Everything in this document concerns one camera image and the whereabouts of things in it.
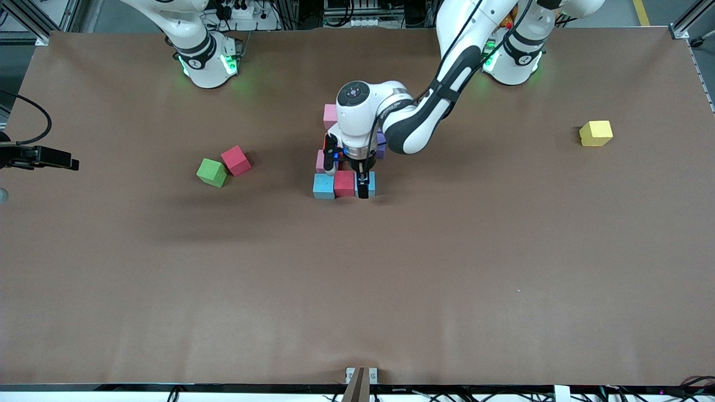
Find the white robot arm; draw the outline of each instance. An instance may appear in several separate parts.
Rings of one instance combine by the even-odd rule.
[[[444,0],[437,14],[442,61],[428,89],[414,100],[397,81],[355,81],[343,86],[336,101],[337,124],[326,135],[326,173],[334,174],[338,161],[349,162],[358,173],[359,195],[367,197],[377,127],[382,128],[393,152],[421,151],[475,72],[482,68],[502,84],[523,83],[536,70],[543,44],[554,28],[555,10],[570,4],[572,12],[587,16],[604,1]],[[516,23],[499,29],[517,3]],[[488,42],[494,45],[485,58]]]
[[[215,88],[238,73],[236,40],[208,32],[201,13],[208,0],[122,0],[151,19],[177,50],[186,74],[201,88]]]

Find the green cube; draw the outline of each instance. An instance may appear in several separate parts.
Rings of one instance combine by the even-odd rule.
[[[226,180],[226,167],[221,162],[204,158],[199,171],[196,172],[196,176],[203,180],[204,183],[221,187]]]

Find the table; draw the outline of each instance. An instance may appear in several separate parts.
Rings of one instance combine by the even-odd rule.
[[[79,172],[3,170],[3,383],[675,384],[715,371],[715,119],[666,28],[556,30],[476,77],[371,200],[311,196],[323,104],[417,94],[433,31],[256,33],[193,86],[161,34],[54,34],[21,93]],[[578,143],[609,119],[605,147]],[[7,132],[39,113],[18,103]],[[202,158],[255,168],[217,189]]]

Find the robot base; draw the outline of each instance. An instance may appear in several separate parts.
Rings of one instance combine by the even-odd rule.
[[[217,51],[202,69],[193,69],[179,59],[184,67],[184,74],[198,87],[207,89],[220,87],[238,74],[243,50],[241,41],[236,42],[236,39],[219,32],[211,32],[211,35],[216,39]]]
[[[490,43],[499,44],[502,38],[508,30],[506,28],[498,29],[491,38],[489,38]],[[493,47],[487,46],[485,48],[486,53],[491,53]],[[534,57],[531,62],[526,65],[520,66],[514,62],[504,50],[502,46],[490,60],[484,63],[482,71],[485,74],[491,75],[497,82],[504,85],[519,85],[526,82],[526,80],[531,77],[531,75],[538,69],[538,61],[543,53],[539,53],[537,57]]]

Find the light blue cube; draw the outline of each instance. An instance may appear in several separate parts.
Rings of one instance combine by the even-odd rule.
[[[334,200],[333,176],[316,173],[313,179],[313,196],[316,200]]]
[[[358,175],[355,175],[355,196],[358,196]],[[370,184],[368,184],[368,197],[375,196],[375,172],[370,172]]]

